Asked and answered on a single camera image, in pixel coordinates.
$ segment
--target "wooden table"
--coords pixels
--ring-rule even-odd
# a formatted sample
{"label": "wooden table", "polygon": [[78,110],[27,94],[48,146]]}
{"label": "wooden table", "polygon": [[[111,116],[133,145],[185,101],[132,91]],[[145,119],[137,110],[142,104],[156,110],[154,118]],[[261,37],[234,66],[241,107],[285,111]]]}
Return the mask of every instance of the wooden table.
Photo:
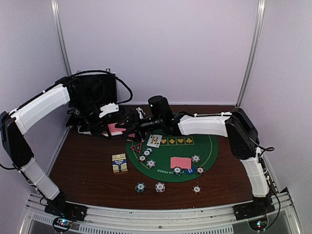
{"label": "wooden table", "polygon": [[[141,106],[149,114],[148,106]],[[230,111],[233,106],[171,106],[172,111],[209,114]],[[106,140],[70,131],[50,178],[67,195],[68,201],[124,209],[183,209],[211,207],[252,199],[252,190],[242,163],[231,154],[228,139],[217,137],[218,158],[198,179],[169,183],[164,193],[156,193],[158,182],[140,173],[128,160],[128,172],[113,173],[112,155],[126,152],[126,139]],[[147,189],[135,191],[138,182]],[[192,187],[202,192],[194,194]]]}

